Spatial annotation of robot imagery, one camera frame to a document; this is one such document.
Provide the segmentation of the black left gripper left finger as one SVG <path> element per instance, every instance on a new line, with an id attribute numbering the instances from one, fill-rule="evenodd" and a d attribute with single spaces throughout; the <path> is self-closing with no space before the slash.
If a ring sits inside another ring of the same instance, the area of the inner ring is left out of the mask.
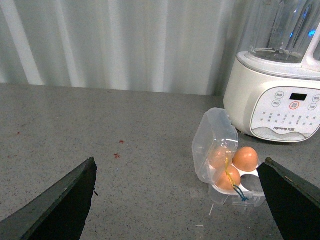
<path id="1" fill-rule="evenodd" d="M 93 157 L 2 220 L 2 240 L 79 240 L 96 194 Z"/>

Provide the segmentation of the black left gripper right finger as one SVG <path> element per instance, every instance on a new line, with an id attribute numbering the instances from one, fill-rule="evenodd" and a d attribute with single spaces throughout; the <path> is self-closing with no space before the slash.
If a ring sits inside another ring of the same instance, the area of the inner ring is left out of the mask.
<path id="1" fill-rule="evenodd" d="M 257 168 L 273 219 L 284 240 L 320 238 L 320 189 L 268 157 Z"/>

